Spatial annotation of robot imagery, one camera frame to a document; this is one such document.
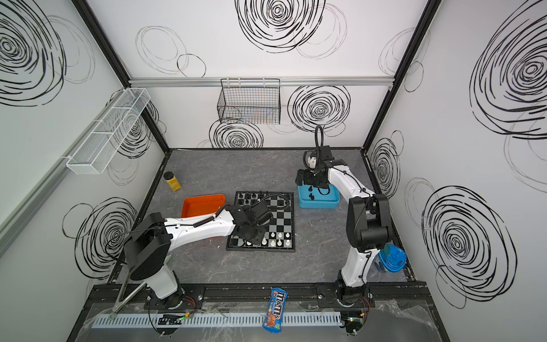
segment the blue candy package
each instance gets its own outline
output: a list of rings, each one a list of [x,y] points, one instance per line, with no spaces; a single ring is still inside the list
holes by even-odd
[[[272,289],[270,295],[270,304],[268,305],[268,312],[262,326],[270,333],[281,332],[281,322],[283,322],[283,308],[285,307],[285,301],[287,300],[287,291],[279,287]]]

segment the black wire basket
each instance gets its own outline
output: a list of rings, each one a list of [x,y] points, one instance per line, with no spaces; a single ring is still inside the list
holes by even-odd
[[[280,82],[273,78],[221,79],[217,103],[220,122],[240,119],[253,124],[280,124]]]

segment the wire basket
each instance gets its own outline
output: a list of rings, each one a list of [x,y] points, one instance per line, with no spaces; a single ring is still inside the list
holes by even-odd
[[[281,122],[281,81],[277,78],[221,79],[217,111],[221,123],[240,119],[253,124]]]
[[[68,160],[67,167],[77,175],[103,173],[149,101],[145,88],[125,89]]]

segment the blue lidded container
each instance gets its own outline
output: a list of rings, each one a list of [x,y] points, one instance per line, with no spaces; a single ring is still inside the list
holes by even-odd
[[[338,189],[332,184],[329,185],[330,193],[326,189],[321,189],[321,192],[316,187],[310,186],[298,186],[298,205],[301,208],[336,208],[340,203],[340,193]]]
[[[397,246],[386,245],[378,255],[386,270],[390,272],[401,271],[406,265],[406,253]]]

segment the chessboard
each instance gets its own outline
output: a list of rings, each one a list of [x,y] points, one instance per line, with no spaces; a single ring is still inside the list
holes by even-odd
[[[286,209],[275,209],[285,205],[281,197],[273,196],[265,199],[270,208],[273,218],[268,222],[268,231],[260,245],[253,245],[237,235],[228,236],[226,242],[227,251],[271,251],[271,252],[294,252],[294,195],[285,192],[254,192],[237,191],[234,204],[241,206],[253,205],[259,199],[271,194],[282,194],[289,199],[289,206]]]

